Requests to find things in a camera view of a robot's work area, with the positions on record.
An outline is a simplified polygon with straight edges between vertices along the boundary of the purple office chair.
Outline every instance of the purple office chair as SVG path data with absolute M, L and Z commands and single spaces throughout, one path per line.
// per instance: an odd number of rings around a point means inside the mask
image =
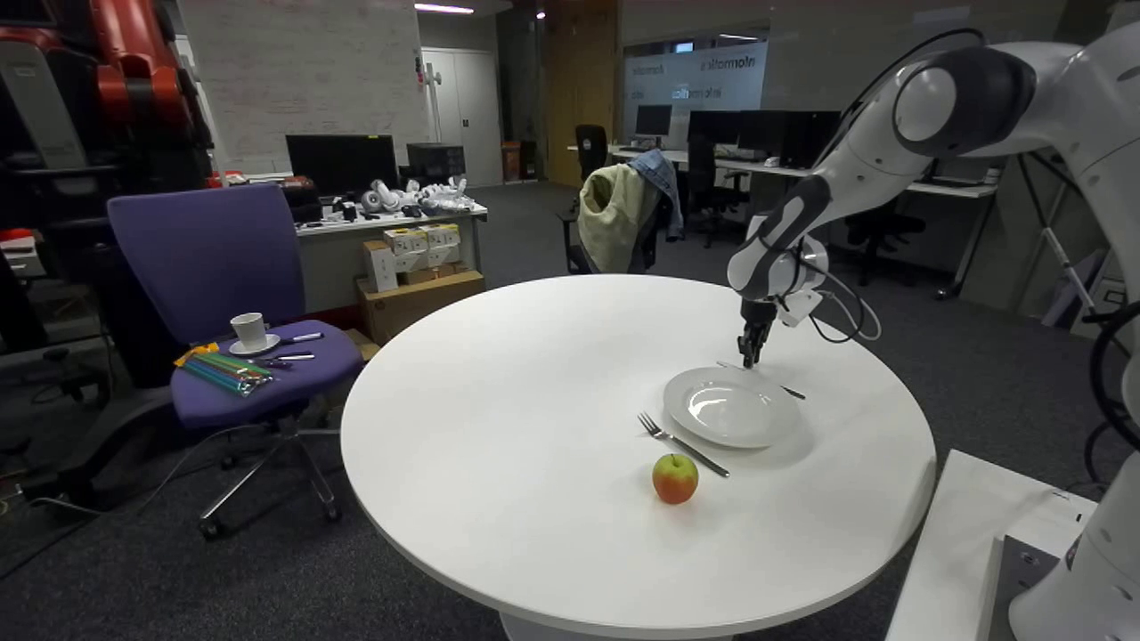
M 184 369 L 172 375 L 174 413 L 184 430 L 222 430 L 240 425 L 269 425 L 276 443 L 250 467 L 203 515 L 203 539 L 222 539 L 217 514 L 285 450 L 300 450 L 313 490 L 326 519 L 338 519 L 340 501 L 324 480 L 301 439 L 336 430 L 285 430 L 280 420 L 306 408 L 319 393 L 338 387 L 361 369 L 354 337 L 319 321 L 301 318 L 301 273 L 293 230 L 293 211 L 280 190 L 203 190 L 203 193 L 148 193 L 117 197 L 108 216 L 120 255 L 135 271 L 166 332 L 191 342 L 229 347 L 229 321 L 261 310 L 285 350 L 313 354 L 306 362 L 273 369 L 273 380 L 240 399 Z M 324 337 L 287 347 L 293 335 L 319 332 Z

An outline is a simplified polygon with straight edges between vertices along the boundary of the fork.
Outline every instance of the fork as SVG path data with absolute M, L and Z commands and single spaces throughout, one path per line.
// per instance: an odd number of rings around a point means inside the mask
M 680 443 L 677 434 L 661 430 L 649 413 L 636 413 L 636 420 L 654 443 L 668 443 L 668 444 L 682 450 L 692 461 L 697 461 L 701 467 L 710 467 L 715 478 L 726 478 L 726 471 L 715 461 L 710 461 L 701 450 Z

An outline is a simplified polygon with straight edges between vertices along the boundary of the plate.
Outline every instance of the plate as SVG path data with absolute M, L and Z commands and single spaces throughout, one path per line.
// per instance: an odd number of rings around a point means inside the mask
M 256 354 L 269 354 L 273 347 L 280 347 L 280 335 L 263 335 L 263 347 L 232 342 L 224 354 L 256 355 Z
M 758 369 L 696 368 L 665 380 L 665 415 L 726 450 L 770 450 L 806 425 L 793 399 Z

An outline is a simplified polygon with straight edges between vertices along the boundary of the chair base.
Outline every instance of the chair base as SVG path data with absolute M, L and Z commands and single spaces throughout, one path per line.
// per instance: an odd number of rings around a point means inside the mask
M 324 519 L 336 525 L 340 515 L 340 497 L 331 490 L 319 463 L 313 461 L 313 453 L 306 450 L 306 439 L 336 439 L 338 430 L 287 430 L 280 434 L 268 456 L 261 456 L 229 490 L 222 490 L 200 515 L 200 532 L 207 542 L 217 542 L 229 535 L 229 527 L 222 525 L 222 510 L 241 496 L 241 487 L 250 487 L 254 478 L 261 478 L 261 471 L 268 463 L 273 463 L 280 453 L 300 453 L 306 471 L 308 471 L 308 487 L 324 510 Z

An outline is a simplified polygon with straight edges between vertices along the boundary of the white round table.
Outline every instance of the white round table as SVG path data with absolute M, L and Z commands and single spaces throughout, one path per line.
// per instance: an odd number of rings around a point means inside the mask
M 451 303 L 388 342 L 340 415 L 348 483 L 427 577 L 503 613 L 509 636 L 726 636 L 818 613 L 905 546 L 932 487 L 907 387 L 862 347 L 773 328 L 763 375 L 806 427 L 715 450 L 661 507 L 668 450 L 636 408 L 692 368 L 738 362 L 730 290 L 587 273 Z

